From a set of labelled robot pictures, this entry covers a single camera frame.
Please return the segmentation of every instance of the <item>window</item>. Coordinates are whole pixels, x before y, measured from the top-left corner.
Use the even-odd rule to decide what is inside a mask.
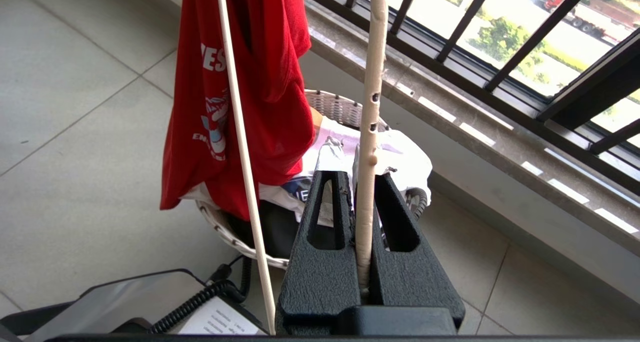
[[[370,0],[315,1],[368,30]],[[389,46],[638,194],[640,0],[387,2]]]

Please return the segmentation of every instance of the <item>floor tile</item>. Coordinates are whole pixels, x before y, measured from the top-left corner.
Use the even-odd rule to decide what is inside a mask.
[[[20,312],[20,308],[14,305],[2,292],[0,292],[0,319],[7,315]]]
[[[640,324],[550,265],[510,247],[485,312],[516,335],[640,335]]]
[[[174,51],[171,55],[163,58],[162,61],[151,67],[143,75],[149,82],[171,97],[174,96],[174,86],[176,84],[176,57],[178,57],[178,51]]]
[[[37,308],[150,272],[206,278],[236,255],[194,203],[158,210],[171,106],[140,78],[2,176],[0,290]]]
[[[37,1],[138,73],[178,43],[178,19],[152,0]]]
[[[29,0],[0,0],[0,174],[135,74]]]
[[[496,324],[494,321],[491,321],[489,317],[482,317],[482,322],[480,322],[480,327],[478,328],[478,335],[485,336],[500,336],[500,335],[511,335],[509,331],[501,328],[499,324]]]
[[[273,298],[275,303],[278,303],[278,296],[280,296],[282,281],[284,280],[285,271],[269,267],[269,274],[271,277],[271,289],[273,290]],[[263,290],[260,286],[260,275],[258,274],[258,264],[253,263],[253,271],[251,273],[251,289],[249,295],[244,302],[244,307],[252,313],[258,320],[262,322],[262,326],[268,329],[267,313],[265,310],[265,300],[263,299]]]
[[[476,310],[470,304],[464,302],[464,320],[462,325],[457,331],[458,335],[475,335],[480,325],[480,319],[482,319],[482,313]]]
[[[483,311],[505,256],[505,237],[437,192],[419,223],[458,294]]]

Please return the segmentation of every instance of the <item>truck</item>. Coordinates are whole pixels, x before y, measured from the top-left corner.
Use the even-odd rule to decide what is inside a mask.
[[[562,1],[564,0],[546,0],[544,7],[549,12],[554,12]],[[617,44],[633,31],[582,2],[578,3],[564,18],[574,28],[610,44]]]

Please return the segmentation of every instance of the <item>white wicker basket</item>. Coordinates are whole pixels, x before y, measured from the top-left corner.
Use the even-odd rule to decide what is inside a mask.
[[[352,128],[359,127],[362,114],[361,104],[342,96],[320,90],[306,90],[305,94],[309,105],[315,108],[315,110],[320,112],[322,115],[345,126]],[[382,119],[378,119],[377,130],[382,132],[388,129],[389,126],[386,122]],[[418,200],[421,201],[416,205],[418,206],[418,210],[414,212],[416,216],[419,217],[426,205],[426,195],[422,190],[414,189],[407,191],[407,203],[415,200],[415,197],[418,197]],[[226,216],[224,216],[220,210],[215,209],[214,206],[203,201],[196,201],[196,205],[206,221],[208,221],[218,235],[220,235],[222,241],[226,242],[229,246],[238,250],[243,255],[253,259],[256,258],[256,249],[252,249],[247,246],[247,244],[242,242],[236,234],[233,233],[233,230],[231,230],[227,224]],[[289,260],[284,258],[274,258],[267,255],[267,263],[269,266],[277,267],[279,269],[287,269]]]

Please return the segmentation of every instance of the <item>black window frame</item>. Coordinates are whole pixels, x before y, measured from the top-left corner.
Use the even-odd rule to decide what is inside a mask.
[[[369,30],[369,0],[314,1],[358,28]],[[466,27],[464,24],[473,17],[483,1],[473,0],[471,2],[467,13],[458,23],[452,37],[456,36],[457,30],[463,30]],[[632,58],[640,59],[640,28],[636,28],[626,40],[611,48],[608,53],[558,93],[553,96],[544,96],[532,87],[509,76],[509,72],[528,52],[519,53],[518,51],[517,56],[512,57],[513,61],[509,61],[505,65],[508,71],[504,67],[498,69],[457,44],[451,44],[448,38],[438,35],[427,26],[423,26],[407,16],[411,2],[412,0],[403,0],[399,10],[389,7],[390,31],[387,33],[386,40],[388,46],[438,74],[444,80],[499,114],[550,142],[620,187],[640,195],[640,149],[626,140],[621,141],[621,136],[628,138],[630,133],[634,133],[638,129],[637,127],[634,129],[623,128],[621,132],[611,133],[590,122],[595,114],[588,119],[580,117],[580,126],[574,126],[576,124],[574,121],[570,128],[567,128],[568,124],[563,124],[562,119],[558,119],[558,116],[569,108],[580,108],[581,103],[585,103],[580,99],[581,96],[589,96],[589,94],[597,92],[599,85],[593,83],[593,78],[585,83],[584,77],[588,73],[590,76],[595,74],[595,80],[606,82],[608,79],[612,79],[611,76],[621,68],[622,63]],[[579,0],[563,1],[525,42],[527,45],[525,47],[529,49],[535,47],[549,31],[561,23],[565,14],[578,2]],[[640,71],[640,66],[634,67],[634,71],[636,71],[635,69]],[[640,88],[640,79],[627,78],[623,86],[626,89],[633,89],[631,90],[633,92]],[[567,99],[563,101],[562,96],[567,95],[565,92],[571,89],[580,93],[569,94],[571,101]],[[599,101],[590,101],[589,108],[593,110],[594,103],[596,103],[595,110],[606,110],[619,100],[605,97]],[[603,146],[611,145],[612,141],[615,142],[614,147],[601,151]]]

